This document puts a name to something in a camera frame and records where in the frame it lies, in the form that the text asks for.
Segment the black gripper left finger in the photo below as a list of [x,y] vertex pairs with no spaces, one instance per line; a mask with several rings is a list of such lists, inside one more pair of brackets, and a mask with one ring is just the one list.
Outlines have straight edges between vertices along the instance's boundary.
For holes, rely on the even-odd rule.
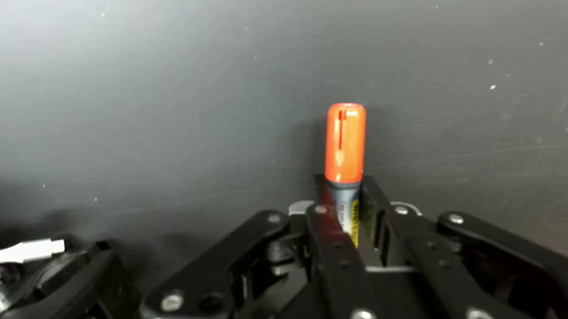
[[141,319],[386,319],[331,213],[260,211],[160,282]]

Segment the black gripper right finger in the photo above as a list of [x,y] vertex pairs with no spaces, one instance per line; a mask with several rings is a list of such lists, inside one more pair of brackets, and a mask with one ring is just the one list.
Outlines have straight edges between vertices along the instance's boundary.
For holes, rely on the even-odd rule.
[[568,319],[568,259],[464,211],[430,220],[368,177],[371,261],[414,277],[441,319]]

